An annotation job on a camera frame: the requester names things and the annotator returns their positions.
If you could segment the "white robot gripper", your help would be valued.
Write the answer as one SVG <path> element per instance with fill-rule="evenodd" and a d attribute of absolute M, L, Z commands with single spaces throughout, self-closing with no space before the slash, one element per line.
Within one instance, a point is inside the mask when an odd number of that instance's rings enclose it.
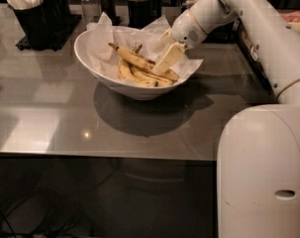
<path fill-rule="evenodd" d="M 159 38 L 162 45 L 173 43 L 159 57 L 153 67 L 155 74 L 161 75 L 181 60 L 186 49 L 194 49 L 205 41 L 208 34 L 204 29 L 206 13 L 202 8 L 191 7 L 185 10 Z"/>

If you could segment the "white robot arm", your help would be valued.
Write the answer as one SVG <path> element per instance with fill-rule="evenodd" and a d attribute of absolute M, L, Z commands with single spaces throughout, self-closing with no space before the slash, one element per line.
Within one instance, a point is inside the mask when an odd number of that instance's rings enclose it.
<path fill-rule="evenodd" d="M 300 238 L 300 35 L 267 0 L 198 0 L 158 40 L 193 49 L 240 20 L 271 104 L 237 113 L 217 153 L 218 238 Z"/>

